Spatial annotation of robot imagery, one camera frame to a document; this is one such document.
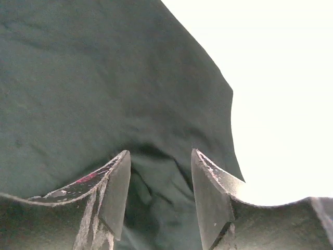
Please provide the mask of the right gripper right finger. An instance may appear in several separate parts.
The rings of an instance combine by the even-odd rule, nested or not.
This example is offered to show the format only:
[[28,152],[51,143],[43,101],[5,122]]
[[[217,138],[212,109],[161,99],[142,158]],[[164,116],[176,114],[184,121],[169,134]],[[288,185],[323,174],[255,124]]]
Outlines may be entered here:
[[250,207],[239,199],[244,182],[193,149],[191,170],[203,249],[249,249]]

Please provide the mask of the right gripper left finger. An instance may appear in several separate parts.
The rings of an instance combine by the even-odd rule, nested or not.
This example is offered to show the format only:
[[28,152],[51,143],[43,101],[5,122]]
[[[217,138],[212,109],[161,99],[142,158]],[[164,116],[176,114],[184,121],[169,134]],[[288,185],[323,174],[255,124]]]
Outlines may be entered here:
[[130,152],[124,150],[75,182],[28,202],[49,207],[83,202],[85,209],[73,249],[101,249],[105,242],[113,249],[122,234],[130,175]]

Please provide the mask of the black t shirt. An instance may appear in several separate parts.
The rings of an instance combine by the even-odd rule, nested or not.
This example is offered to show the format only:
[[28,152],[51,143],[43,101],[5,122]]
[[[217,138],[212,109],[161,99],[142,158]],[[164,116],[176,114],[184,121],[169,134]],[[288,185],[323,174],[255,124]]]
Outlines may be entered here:
[[123,150],[118,249],[200,249],[197,148],[242,178],[233,91],[161,1],[1,1],[1,191],[46,194]]

